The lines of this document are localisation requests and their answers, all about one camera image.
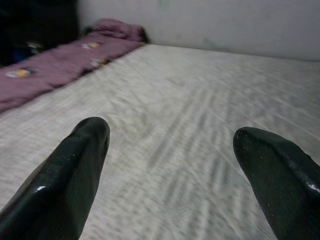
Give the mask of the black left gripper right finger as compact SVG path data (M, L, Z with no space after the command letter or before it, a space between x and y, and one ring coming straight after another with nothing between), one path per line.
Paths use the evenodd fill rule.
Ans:
M255 127L235 132L233 151L277 240L320 240L320 166L294 142Z

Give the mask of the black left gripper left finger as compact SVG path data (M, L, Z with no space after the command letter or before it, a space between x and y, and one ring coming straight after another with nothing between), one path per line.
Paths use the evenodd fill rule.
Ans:
M0 211L0 240L79 240L109 143L103 118L80 121Z

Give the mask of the pink cartoon print blanket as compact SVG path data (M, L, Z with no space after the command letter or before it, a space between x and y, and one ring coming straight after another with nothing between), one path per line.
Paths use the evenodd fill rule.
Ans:
M149 43L145 29L112 18L85 28L80 39L0 68L0 113L77 80Z

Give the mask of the white quilted mattress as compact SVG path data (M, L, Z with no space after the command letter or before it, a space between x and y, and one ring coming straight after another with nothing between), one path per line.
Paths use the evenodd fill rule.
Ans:
M81 240L277 240L233 136L264 129L320 164L320 61L145 45L0 115L0 209L91 116L110 147Z

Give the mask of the dark clothes heap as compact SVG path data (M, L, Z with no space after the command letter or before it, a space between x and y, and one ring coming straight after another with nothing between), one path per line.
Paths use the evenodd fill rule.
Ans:
M46 51L79 34L78 0L0 0L0 66L15 62L16 49Z

